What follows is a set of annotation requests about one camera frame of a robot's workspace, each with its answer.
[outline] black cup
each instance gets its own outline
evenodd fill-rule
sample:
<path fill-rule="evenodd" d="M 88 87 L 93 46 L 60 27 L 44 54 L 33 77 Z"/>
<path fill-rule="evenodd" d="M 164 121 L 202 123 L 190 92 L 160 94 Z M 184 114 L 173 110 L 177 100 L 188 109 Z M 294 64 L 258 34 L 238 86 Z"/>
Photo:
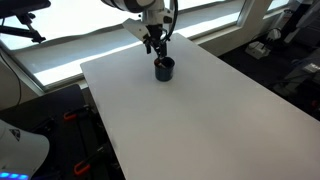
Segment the black cup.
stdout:
<path fill-rule="evenodd" d="M 154 60 L 156 78 L 163 82 L 171 80 L 174 65 L 175 62 L 170 57 Z"/>

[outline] table surface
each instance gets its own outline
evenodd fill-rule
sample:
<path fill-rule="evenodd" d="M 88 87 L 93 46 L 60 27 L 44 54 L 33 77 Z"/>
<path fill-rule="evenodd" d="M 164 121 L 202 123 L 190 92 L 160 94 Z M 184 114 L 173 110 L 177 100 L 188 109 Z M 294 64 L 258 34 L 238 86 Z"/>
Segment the table surface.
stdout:
<path fill-rule="evenodd" d="M 144 45 L 81 65 L 128 180 L 320 179 L 318 121 L 179 34 L 168 54 L 169 82 Z"/>

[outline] wall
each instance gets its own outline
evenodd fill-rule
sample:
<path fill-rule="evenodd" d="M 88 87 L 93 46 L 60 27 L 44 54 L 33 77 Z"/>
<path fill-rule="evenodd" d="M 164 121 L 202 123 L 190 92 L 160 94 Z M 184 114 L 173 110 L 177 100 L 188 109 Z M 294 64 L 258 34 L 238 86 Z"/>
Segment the wall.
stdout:
<path fill-rule="evenodd" d="M 263 18 L 271 2 L 272 0 L 247 0 L 240 16 L 239 27 L 227 28 L 193 41 L 216 56 L 243 45 L 254 35 L 269 29 L 278 17 L 279 12 L 275 12 Z M 43 94 L 21 70 L 16 70 L 23 79 L 22 102 Z M 0 87 L 0 110 L 15 105 L 18 100 L 18 83 L 3 63 L 0 63 Z"/>

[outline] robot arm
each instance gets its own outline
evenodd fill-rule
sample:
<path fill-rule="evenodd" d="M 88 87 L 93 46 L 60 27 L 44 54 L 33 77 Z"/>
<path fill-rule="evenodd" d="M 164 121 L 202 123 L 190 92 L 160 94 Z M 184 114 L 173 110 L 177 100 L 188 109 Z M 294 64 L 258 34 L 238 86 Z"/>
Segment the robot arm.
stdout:
<path fill-rule="evenodd" d="M 141 21 L 128 19 L 123 26 L 145 44 L 148 54 L 153 47 L 160 59 L 166 57 L 166 41 L 170 40 L 178 15 L 177 0 L 175 0 L 175 11 L 166 9 L 163 0 L 102 0 L 102 2 L 123 11 L 142 13 Z M 163 28 L 163 24 L 170 23 L 172 27 L 168 32 Z"/>

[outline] white table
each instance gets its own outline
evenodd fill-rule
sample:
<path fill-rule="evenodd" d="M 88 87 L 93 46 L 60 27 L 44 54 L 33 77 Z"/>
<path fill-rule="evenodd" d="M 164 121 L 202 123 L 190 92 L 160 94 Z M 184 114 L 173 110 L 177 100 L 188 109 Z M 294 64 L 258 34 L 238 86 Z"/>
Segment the white table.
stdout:
<path fill-rule="evenodd" d="M 144 45 L 82 64 L 127 180 L 320 179 L 315 119 L 181 35 L 168 50 L 165 83 Z"/>

